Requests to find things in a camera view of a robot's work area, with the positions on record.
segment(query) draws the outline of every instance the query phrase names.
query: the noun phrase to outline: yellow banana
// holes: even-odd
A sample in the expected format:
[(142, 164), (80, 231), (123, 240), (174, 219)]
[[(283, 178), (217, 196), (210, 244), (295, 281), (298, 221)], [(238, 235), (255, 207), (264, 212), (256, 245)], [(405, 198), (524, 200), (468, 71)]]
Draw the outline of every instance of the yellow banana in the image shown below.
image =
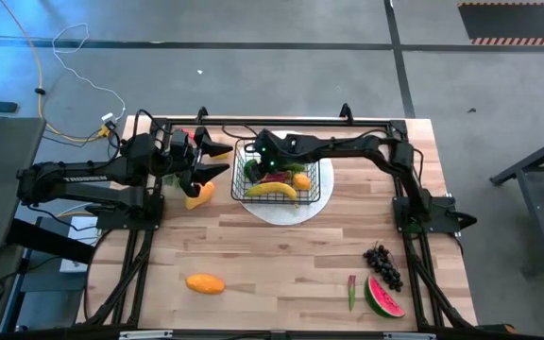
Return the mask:
[(246, 191), (245, 196), (253, 197), (269, 193), (283, 193), (289, 196), (289, 198), (291, 198), (291, 200), (293, 201), (298, 200), (298, 193), (295, 191), (295, 189), (291, 188), (291, 186), (288, 184), (279, 182), (269, 182), (254, 185)]

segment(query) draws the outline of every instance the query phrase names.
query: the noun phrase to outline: rubber mat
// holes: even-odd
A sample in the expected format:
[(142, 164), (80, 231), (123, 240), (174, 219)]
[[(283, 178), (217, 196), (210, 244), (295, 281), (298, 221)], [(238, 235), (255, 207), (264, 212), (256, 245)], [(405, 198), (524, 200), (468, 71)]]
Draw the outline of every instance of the rubber mat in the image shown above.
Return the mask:
[(544, 45), (544, 3), (460, 3), (473, 44)]

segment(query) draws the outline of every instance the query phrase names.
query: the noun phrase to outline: watermelon rind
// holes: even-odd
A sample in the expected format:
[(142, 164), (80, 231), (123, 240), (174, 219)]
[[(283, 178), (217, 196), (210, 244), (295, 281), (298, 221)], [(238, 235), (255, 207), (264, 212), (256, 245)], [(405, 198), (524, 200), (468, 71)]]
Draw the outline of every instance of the watermelon rind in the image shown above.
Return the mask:
[(404, 316), (404, 311), (402, 311), (402, 314), (391, 314), (382, 307), (381, 303), (379, 303), (379, 301), (377, 301), (377, 299), (375, 299), (375, 297), (373, 297), (373, 292), (371, 292), (371, 290), (369, 288), (369, 281), (370, 280), (375, 280), (375, 279), (371, 278), (371, 277), (366, 278), (366, 282), (365, 282), (365, 298), (366, 298), (366, 302), (373, 309), (373, 311), (375, 311), (378, 315), (381, 315), (383, 317), (393, 317), (393, 318), (403, 317)]

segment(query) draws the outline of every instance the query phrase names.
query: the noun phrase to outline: red watermelon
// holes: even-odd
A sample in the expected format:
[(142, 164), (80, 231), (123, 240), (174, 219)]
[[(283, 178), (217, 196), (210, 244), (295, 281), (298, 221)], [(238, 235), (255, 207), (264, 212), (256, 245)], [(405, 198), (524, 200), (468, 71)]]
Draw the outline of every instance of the red watermelon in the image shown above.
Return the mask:
[(381, 316), (404, 316), (404, 311), (398, 303), (383, 290), (377, 280), (372, 276), (369, 276), (365, 282), (365, 298), (368, 305)]

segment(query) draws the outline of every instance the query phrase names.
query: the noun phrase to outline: yellow cable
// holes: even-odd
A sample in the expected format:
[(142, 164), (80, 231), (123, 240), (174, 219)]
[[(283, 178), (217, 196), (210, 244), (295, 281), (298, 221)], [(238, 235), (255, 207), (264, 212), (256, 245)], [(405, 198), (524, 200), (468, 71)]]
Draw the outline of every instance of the yellow cable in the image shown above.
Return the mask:
[[(26, 42), (28, 43), (28, 45), (30, 46), (31, 51), (33, 52), (33, 57), (35, 58), (35, 62), (37, 63), (37, 71), (39, 73), (39, 89), (42, 89), (43, 88), (42, 62), (39, 59), (39, 55), (37, 54), (37, 49), (35, 48), (35, 45), (33, 44), (33, 41), (28, 36), (28, 33), (26, 33), (25, 28), (22, 26), (22, 24), (20, 24), (20, 22), (18, 21), (18, 19), (14, 15), (14, 13), (11, 11), (11, 9), (9, 9), (6, 2), (4, 0), (0, 0), (0, 2), (1, 2), (1, 5), (3, 5), (6, 8), (6, 10), (8, 11), (11, 18), (14, 19), (14, 21), (16, 22), (16, 25), (18, 26), (18, 28), (20, 28), (20, 30), (23, 32), (23, 35), (25, 36)], [(45, 118), (43, 117), (43, 113), (42, 113), (42, 96), (43, 96), (42, 94), (37, 93), (37, 113), (39, 114), (39, 117), (41, 119), (45, 120)], [(67, 140), (69, 140), (71, 142), (87, 143), (87, 142), (93, 142), (93, 141), (96, 141), (96, 140), (102, 138), (102, 136), (96, 136), (96, 137), (92, 137), (92, 138), (88, 138), (88, 139), (85, 139), (85, 138), (73, 138), (73, 137), (67, 136), (67, 135), (63, 134), (62, 132), (56, 130), (54, 127), (52, 127), (51, 124), (47, 123), (47, 121), (45, 121), (45, 125), (52, 132), (56, 133), (60, 137), (63, 137), (63, 138), (65, 138), (65, 139), (67, 139)]]
[(90, 212), (65, 212), (61, 213), (56, 217), (67, 217), (67, 216), (94, 216)]

